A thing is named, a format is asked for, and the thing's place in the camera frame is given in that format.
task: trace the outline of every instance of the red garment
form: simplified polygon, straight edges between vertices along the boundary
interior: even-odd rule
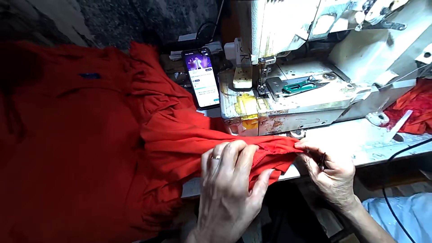
[[[394,127],[407,110],[412,110],[413,113],[399,132],[432,133],[432,80],[418,79],[412,90],[401,96],[384,111],[390,119],[387,128]]]
[[[124,217],[139,139],[131,97],[122,95],[128,56],[29,43],[0,53],[0,242],[149,237]]]
[[[199,176],[201,154],[224,141],[259,145],[252,184],[267,168],[277,169],[276,181],[294,160],[287,153],[297,151],[296,139],[213,130],[222,129],[220,119],[195,112],[150,46],[133,42],[132,59],[114,48],[17,46],[25,51],[2,52],[19,58],[1,84],[1,242],[155,236],[175,215],[182,184]],[[23,76],[22,68],[34,72]],[[89,73],[101,79],[78,75]]]
[[[133,199],[129,202],[136,204],[133,208],[143,209],[141,215],[128,214],[134,226],[161,230],[161,225],[149,227],[151,224],[146,221],[163,219],[161,215],[172,217],[171,209],[181,202],[182,184],[200,175],[201,154],[217,144],[243,139],[260,147],[254,156],[250,186],[263,170],[269,168],[277,169],[270,178],[270,183],[275,182],[295,158],[295,154],[289,152],[300,152],[293,148],[298,141],[294,138],[238,137],[221,132],[224,131],[221,119],[196,112],[191,94],[166,76],[154,48],[132,42],[130,56],[135,60],[132,62],[135,69],[132,93],[139,97],[141,137],[146,142],[141,153],[143,162],[138,164],[135,179],[151,178],[151,183],[134,183],[130,189]]]

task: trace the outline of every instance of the smartphone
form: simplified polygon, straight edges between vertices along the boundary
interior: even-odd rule
[[[182,51],[181,57],[189,74],[198,108],[207,110],[219,106],[219,87],[213,71],[210,50],[204,47]]]

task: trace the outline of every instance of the blue label on fabric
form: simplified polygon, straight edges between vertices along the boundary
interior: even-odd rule
[[[98,73],[85,73],[85,74],[78,74],[81,77],[85,79],[101,79],[101,75]]]

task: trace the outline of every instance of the rust spot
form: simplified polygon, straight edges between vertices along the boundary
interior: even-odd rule
[[[282,131],[282,126],[283,126],[283,123],[281,121],[274,120],[273,124],[271,125],[271,128],[270,128],[270,133],[281,132]]]

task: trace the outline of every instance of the blue cloth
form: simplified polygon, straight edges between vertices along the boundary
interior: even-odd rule
[[[419,193],[388,200],[397,218],[416,243],[432,242],[432,193]],[[411,243],[391,214],[384,198],[371,198],[362,204],[372,218],[398,243]]]

